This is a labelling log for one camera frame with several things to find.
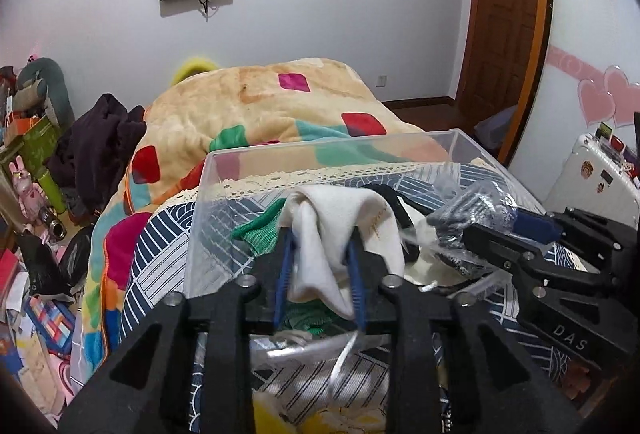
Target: clutter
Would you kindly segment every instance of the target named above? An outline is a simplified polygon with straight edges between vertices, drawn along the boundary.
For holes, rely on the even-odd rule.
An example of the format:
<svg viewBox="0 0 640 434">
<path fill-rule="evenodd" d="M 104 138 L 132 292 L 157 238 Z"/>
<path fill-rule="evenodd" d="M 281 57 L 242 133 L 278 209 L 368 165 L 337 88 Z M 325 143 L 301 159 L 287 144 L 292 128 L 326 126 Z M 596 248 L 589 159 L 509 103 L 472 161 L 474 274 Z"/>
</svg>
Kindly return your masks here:
<svg viewBox="0 0 640 434">
<path fill-rule="evenodd" d="M 16 240 L 29 272 L 29 295 L 71 302 L 70 284 L 60 273 L 51 249 L 30 232 L 17 234 Z"/>
<path fill-rule="evenodd" d="M 0 68 L 0 127 L 4 127 L 6 116 L 6 101 L 15 90 L 15 73 L 13 66 L 3 66 Z"/>
<path fill-rule="evenodd" d="M 20 380 L 22 361 L 15 347 L 11 329 L 4 322 L 0 322 L 0 364 L 4 365 L 7 372 L 16 380 Z"/>
<path fill-rule="evenodd" d="M 12 119 L 4 131 L 4 144 L 9 145 L 15 140 L 15 138 L 27 134 L 27 132 L 37 124 L 39 120 L 40 119 L 37 117 L 32 117 L 30 119 Z"/>
<path fill-rule="evenodd" d="M 55 151 L 59 138 L 60 130 L 47 117 L 41 118 L 22 137 L 18 154 L 34 178 L 38 178 L 45 169 L 44 161 Z"/>
<path fill-rule="evenodd" d="M 76 318 L 63 303 L 29 297 L 24 307 L 47 350 L 57 356 L 71 354 Z"/>
<path fill-rule="evenodd" d="M 21 231 L 26 218 L 20 209 L 18 196 L 10 180 L 11 177 L 0 172 L 0 214 L 7 227 L 11 227 L 14 231 Z"/>
<path fill-rule="evenodd" d="M 15 257 L 11 250 L 5 249 L 0 257 L 0 307 L 2 308 L 2 316 L 0 316 L 0 322 L 4 321 L 4 302 L 7 299 L 12 284 L 14 283 L 14 276 L 18 271 L 18 258 Z"/>
<path fill-rule="evenodd" d="M 24 299 L 24 291 L 29 284 L 29 273 L 19 271 L 15 274 L 14 282 L 11 285 L 9 293 L 6 296 L 5 308 L 20 313 L 22 311 L 22 300 Z"/>
<path fill-rule="evenodd" d="M 45 161 L 63 195 L 75 189 L 89 212 L 101 212 L 145 134 L 143 115 L 142 106 L 127 113 L 116 97 L 105 94 L 71 125 Z"/>
<path fill-rule="evenodd" d="M 518 215 L 514 198 L 495 181 L 476 181 L 426 218 L 435 228 L 437 242 L 427 248 L 440 254 L 444 263 L 462 275 L 478 277 L 494 271 L 484 260 L 469 252 L 462 242 L 464 230 L 479 223 L 493 230 L 510 233 Z"/>
<path fill-rule="evenodd" d="M 16 156 L 15 164 L 9 164 L 14 189 L 18 194 L 20 209 L 30 223 L 42 223 L 47 227 L 49 236 L 60 241 L 66 235 L 66 228 L 58 217 L 51 212 L 42 187 L 31 181 L 31 174 L 24 168 L 20 156 Z"/>
<path fill-rule="evenodd" d="M 74 122 L 65 76 L 50 58 L 41 57 L 27 64 L 16 79 L 14 110 L 42 112 L 63 131 Z"/>
<path fill-rule="evenodd" d="M 26 314 L 21 316 L 15 332 L 15 346 L 22 369 L 18 372 L 20 385 L 43 414 L 60 414 L 65 404 L 62 386 L 49 365 L 49 352 Z"/>
<path fill-rule="evenodd" d="M 81 223 L 83 220 L 93 216 L 89 209 L 84 206 L 80 195 L 75 187 L 61 187 L 60 194 L 62 194 L 62 201 L 66 205 L 66 209 L 69 212 L 69 219 L 75 225 Z"/>
<path fill-rule="evenodd" d="M 62 239 L 65 238 L 65 226 L 47 207 L 40 208 L 38 211 L 38 219 L 46 226 L 50 239 L 53 241 L 62 241 Z"/>
<path fill-rule="evenodd" d="M 49 169 L 44 169 L 39 176 L 36 176 L 36 180 L 38 180 L 38 184 L 42 187 L 42 190 L 44 191 L 44 194 L 46 194 L 53 209 L 58 214 L 64 213 L 66 211 L 66 207 L 62 198 L 62 193 L 60 192 L 58 185 L 56 185 L 56 182 L 53 181 Z"/>
<path fill-rule="evenodd" d="M 58 264 L 58 270 L 70 286 L 71 295 L 75 295 L 84 287 L 86 270 L 91 252 L 91 234 L 94 226 L 89 225 L 72 237 Z"/>
<path fill-rule="evenodd" d="M 37 183 L 31 181 L 31 174 L 24 168 L 20 156 L 16 156 L 15 164 L 9 164 L 14 189 L 18 194 L 20 209 L 30 223 L 38 219 L 38 213 L 47 205 L 44 191 Z"/>
</svg>

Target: toy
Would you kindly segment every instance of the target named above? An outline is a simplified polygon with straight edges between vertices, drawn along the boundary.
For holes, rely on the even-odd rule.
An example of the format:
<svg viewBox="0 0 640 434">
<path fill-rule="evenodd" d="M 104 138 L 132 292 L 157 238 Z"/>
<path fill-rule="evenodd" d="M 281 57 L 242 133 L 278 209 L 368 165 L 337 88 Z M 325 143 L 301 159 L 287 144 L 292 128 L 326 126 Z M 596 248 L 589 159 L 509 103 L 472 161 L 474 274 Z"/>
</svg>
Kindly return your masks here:
<svg viewBox="0 0 640 434">
<path fill-rule="evenodd" d="M 13 109 L 27 116 L 44 114 L 54 127 L 62 131 L 66 131 L 76 120 L 62 69 L 46 57 L 29 61 L 18 74 Z"/>
<path fill-rule="evenodd" d="M 30 223 L 41 222 L 47 226 L 50 236 L 60 240 L 66 235 L 65 226 L 49 208 L 47 196 L 38 183 L 31 181 L 31 174 L 24 168 L 21 156 L 15 157 L 15 164 L 9 163 L 14 189 L 18 194 L 20 210 Z"/>
</svg>

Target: colorful quilt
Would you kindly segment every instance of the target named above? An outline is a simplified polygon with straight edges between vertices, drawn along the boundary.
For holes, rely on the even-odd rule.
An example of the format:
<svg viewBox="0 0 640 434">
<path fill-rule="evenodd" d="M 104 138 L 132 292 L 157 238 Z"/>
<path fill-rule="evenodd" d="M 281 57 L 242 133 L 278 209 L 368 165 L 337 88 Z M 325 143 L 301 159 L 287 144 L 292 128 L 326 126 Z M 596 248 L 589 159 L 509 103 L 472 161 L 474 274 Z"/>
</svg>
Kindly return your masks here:
<svg viewBox="0 0 640 434">
<path fill-rule="evenodd" d="M 140 141 L 118 191 L 96 223 L 82 307 L 89 372 L 116 347 L 132 252 L 110 256 L 108 232 L 148 213 L 200 181 L 210 151 L 263 143 L 419 131 L 372 95 L 358 74 L 335 60 L 307 58 L 272 66 L 220 69 L 190 77 L 146 110 Z M 430 158 L 446 159 L 433 142 Z M 316 158 L 318 166 L 324 165 Z M 234 166 L 242 177 L 242 163 Z"/>
<path fill-rule="evenodd" d="M 433 183 L 440 169 L 462 188 L 478 180 L 506 183 L 517 204 L 533 211 L 540 211 L 529 194 L 519 184 L 511 183 L 497 172 L 471 164 L 449 164 L 445 166 L 425 165 L 419 169 L 403 173 L 360 175 L 354 178 L 335 180 L 331 183 L 349 187 L 361 187 L 369 183 L 391 186 L 412 201 L 435 210 L 444 204 Z M 290 189 L 275 189 L 254 193 L 241 199 L 229 200 L 233 225 L 247 223 L 270 206 L 271 202 L 286 196 Z M 127 289 L 120 334 L 126 337 L 140 320 L 169 291 L 182 291 L 187 261 L 188 241 L 195 209 L 194 202 L 172 205 L 154 215 L 140 234 L 134 253 L 131 278 Z M 223 220 L 211 221 L 211 237 L 230 234 L 228 223 Z M 217 245 L 224 250 L 224 244 Z M 555 265 L 575 268 L 570 253 L 560 245 L 553 244 L 545 254 L 546 260 Z M 232 270 L 234 275 L 246 273 L 254 263 L 254 256 L 244 241 L 234 242 Z M 558 382 L 567 370 L 568 358 L 544 340 L 524 330 L 517 322 L 518 298 L 511 283 L 494 295 L 484 305 L 503 327 L 514 335 L 548 377 Z M 195 366 L 191 381 L 191 401 L 189 409 L 190 430 L 198 432 L 200 398 L 202 393 L 202 365 L 204 345 L 201 338 L 196 348 Z M 252 349 L 264 349 L 260 342 L 251 341 Z M 436 362 L 442 360 L 440 342 L 434 338 Z M 336 405 L 348 406 L 351 410 L 361 407 L 384 409 L 388 391 L 389 346 L 357 351 L 348 356 L 340 374 Z M 334 367 L 332 361 L 302 364 L 297 360 L 280 363 L 277 366 L 262 365 L 252 369 L 250 383 L 254 391 L 270 394 L 279 402 L 280 408 L 295 425 L 305 422 L 318 409 L 325 406 L 328 396 L 328 381 Z M 440 400 L 443 413 L 447 414 L 448 397 L 442 390 Z"/>
</svg>

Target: green box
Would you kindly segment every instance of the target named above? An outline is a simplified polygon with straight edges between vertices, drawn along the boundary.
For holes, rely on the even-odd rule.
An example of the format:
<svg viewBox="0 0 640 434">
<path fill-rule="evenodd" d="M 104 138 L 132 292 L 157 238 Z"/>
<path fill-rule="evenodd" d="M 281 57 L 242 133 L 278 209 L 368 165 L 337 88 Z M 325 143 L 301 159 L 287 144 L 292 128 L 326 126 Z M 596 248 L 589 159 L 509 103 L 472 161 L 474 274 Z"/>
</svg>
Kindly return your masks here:
<svg viewBox="0 0 640 434">
<path fill-rule="evenodd" d="M 56 144 L 60 138 L 60 130 L 53 127 L 48 118 L 41 118 L 29 131 L 22 135 L 22 147 L 20 148 L 20 156 L 24 162 L 24 166 L 36 176 L 44 161 L 56 150 Z"/>
</svg>

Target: pink bunny figurine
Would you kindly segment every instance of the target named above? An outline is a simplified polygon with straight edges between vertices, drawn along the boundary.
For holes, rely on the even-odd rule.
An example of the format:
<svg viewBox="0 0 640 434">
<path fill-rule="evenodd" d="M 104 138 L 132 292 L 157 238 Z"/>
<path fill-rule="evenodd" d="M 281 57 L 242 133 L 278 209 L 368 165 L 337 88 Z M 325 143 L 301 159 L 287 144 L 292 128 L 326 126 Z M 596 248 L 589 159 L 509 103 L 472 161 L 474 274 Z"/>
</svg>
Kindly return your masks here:
<svg viewBox="0 0 640 434">
<path fill-rule="evenodd" d="M 47 206 L 47 197 L 42 187 L 31 181 L 31 174 L 24 168 L 22 157 L 16 156 L 15 165 L 9 164 L 14 189 L 20 200 L 20 208 L 24 217 L 31 223 L 38 219 L 38 212 L 42 207 Z"/>
</svg>

